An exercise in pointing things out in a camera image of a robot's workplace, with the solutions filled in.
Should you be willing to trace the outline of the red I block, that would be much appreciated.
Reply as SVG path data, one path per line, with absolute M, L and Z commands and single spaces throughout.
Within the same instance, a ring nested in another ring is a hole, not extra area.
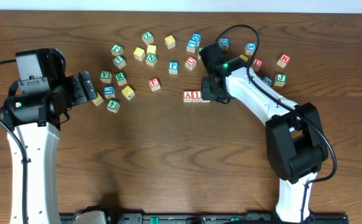
M 192 99 L 194 103 L 199 103 L 202 101 L 202 91 L 194 90 L 192 91 Z

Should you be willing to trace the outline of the red A block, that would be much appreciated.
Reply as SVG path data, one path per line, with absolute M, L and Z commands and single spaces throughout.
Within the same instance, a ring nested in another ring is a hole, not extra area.
M 183 91 L 183 102 L 191 103 L 193 101 L 193 93 L 192 90 L 184 90 Z

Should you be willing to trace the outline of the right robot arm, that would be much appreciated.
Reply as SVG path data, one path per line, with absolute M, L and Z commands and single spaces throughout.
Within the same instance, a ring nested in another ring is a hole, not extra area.
M 308 219 L 310 188 L 328 158 L 316 107 L 284 98 L 241 58 L 202 60 L 208 80 L 204 99 L 241 101 L 266 128 L 267 159 L 279 178 L 276 214 L 283 222 Z

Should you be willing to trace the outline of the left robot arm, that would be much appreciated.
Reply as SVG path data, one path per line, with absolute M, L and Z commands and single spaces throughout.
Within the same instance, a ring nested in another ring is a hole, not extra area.
M 1 107 L 12 156 L 11 223 L 61 223 L 56 158 L 61 115 L 97 98 L 87 71 L 16 80 Z

